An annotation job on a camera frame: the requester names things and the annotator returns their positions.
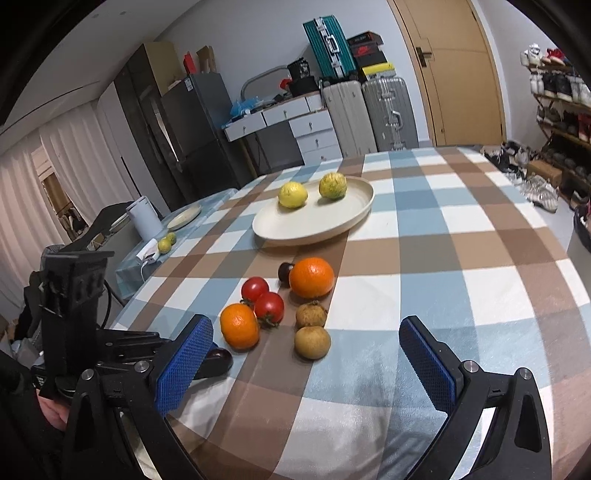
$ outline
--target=yellow lemon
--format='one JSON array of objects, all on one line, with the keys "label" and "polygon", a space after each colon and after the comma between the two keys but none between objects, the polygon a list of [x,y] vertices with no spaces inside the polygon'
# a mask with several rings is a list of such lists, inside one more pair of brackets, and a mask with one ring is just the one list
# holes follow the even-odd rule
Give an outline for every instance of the yellow lemon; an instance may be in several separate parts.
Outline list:
[{"label": "yellow lemon", "polygon": [[327,199],[337,200],[347,193],[347,179],[337,171],[327,173],[318,184],[318,191]]},{"label": "yellow lemon", "polygon": [[170,249],[172,248],[172,244],[170,243],[170,240],[166,237],[164,237],[160,242],[158,242],[158,251],[160,252],[161,255],[167,254],[168,252],[170,252]]},{"label": "yellow lemon", "polygon": [[296,181],[288,181],[279,190],[279,203],[286,208],[299,208],[307,199],[308,190]]},{"label": "yellow lemon", "polygon": [[174,245],[177,242],[177,234],[174,232],[169,232],[166,234],[165,239],[167,239],[171,245]]}]

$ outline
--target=red tomato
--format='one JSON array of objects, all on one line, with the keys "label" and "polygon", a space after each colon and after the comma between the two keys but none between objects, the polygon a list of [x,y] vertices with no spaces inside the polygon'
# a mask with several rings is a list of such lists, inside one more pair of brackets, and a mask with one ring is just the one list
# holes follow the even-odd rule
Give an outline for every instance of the red tomato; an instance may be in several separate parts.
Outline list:
[{"label": "red tomato", "polygon": [[276,327],[283,320],[285,305],[283,299],[275,292],[264,293],[255,302],[256,317],[267,325]]},{"label": "red tomato", "polygon": [[252,277],[244,282],[240,293],[246,303],[253,304],[257,298],[269,291],[269,284],[261,277]]}]

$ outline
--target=teal suitcase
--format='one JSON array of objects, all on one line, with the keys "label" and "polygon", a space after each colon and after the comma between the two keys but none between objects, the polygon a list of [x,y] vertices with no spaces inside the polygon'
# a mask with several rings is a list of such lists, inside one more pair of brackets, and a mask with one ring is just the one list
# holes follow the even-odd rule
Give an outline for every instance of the teal suitcase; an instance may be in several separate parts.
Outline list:
[{"label": "teal suitcase", "polygon": [[318,17],[304,24],[323,77],[348,79],[357,67],[339,22],[330,15]]}]

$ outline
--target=plaid tablecloth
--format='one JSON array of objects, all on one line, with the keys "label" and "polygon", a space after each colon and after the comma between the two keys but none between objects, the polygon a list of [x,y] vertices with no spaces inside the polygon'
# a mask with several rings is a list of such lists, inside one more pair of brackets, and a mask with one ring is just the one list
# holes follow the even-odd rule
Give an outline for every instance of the plaid tablecloth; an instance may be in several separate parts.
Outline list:
[{"label": "plaid tablecloth", "polygon": [[[370,215],[337,238],[300,248],[265,245],[252,231],[286,181],[327,171],[362,176]],[[294,312],[235,353],[227,378],[195,382],[172,412],[177,435],[209,479],[403,478],[444,415],[436,412],[398,344],[416,314],[460,359],[513,374],[529,367],[540,388],[562,479],[591,441],[589,297],[554,235],[480,154],[455,148],[379,153],[256,179],[194,230],[125,308],[117,328],[175,337],[195,313],[214,322],[260,275],[311,255],[338,274],[326,299],[328,355],[293,352]],[[492,410],[458,467],[476,458]]]}]

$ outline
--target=small table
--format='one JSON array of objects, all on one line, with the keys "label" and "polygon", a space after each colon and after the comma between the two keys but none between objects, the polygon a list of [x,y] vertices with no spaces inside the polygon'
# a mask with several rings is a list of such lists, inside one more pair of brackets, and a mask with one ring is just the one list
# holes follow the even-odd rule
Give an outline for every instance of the small table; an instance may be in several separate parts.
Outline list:
[{"label": "small table", "polygon": [[[234,194],[236,194],[236,189],[227,189],[222,192],[214,193],[209,197],[204,199],[198,200],[193,202],[189,205],[185,205],[184,207],[179,208],[175,212],[168,214],[164,220],[162,220],[163,229],[156,237],[157,239],[162,238],[167,232],[166,226],[174,217],[176,217],[179,213],[184,212],[186,209],[193,205],[201,205],[201,212],[197,216],[195,220],[188,223],[184,227],[176,230],[175,233],[177,234],[177,242],[173,245],[171,251],[166,255],[161,255],[158,261],[151,265],[146,265],[144,267],[143,275],[144,278],[148,278],[152,275],[157,268],[166,261],[166,259],[179,247],[183,244],[183,242],[189,238],[191,233],[207,218],[217,211],[227,200],[229,200]],[[117,269],[115,270],[115,277],[117,279],[117,286],[121,292],[121,298],[124,300],[129,300],[144,284],[144,280],[142,279],[142,271],[141,271],[141,264],[139,264],[135,258],[135,256],[146,246],[147,242],[141,241],[138,243],[135,248],[129,252],[129,254],[121,261]]]}]

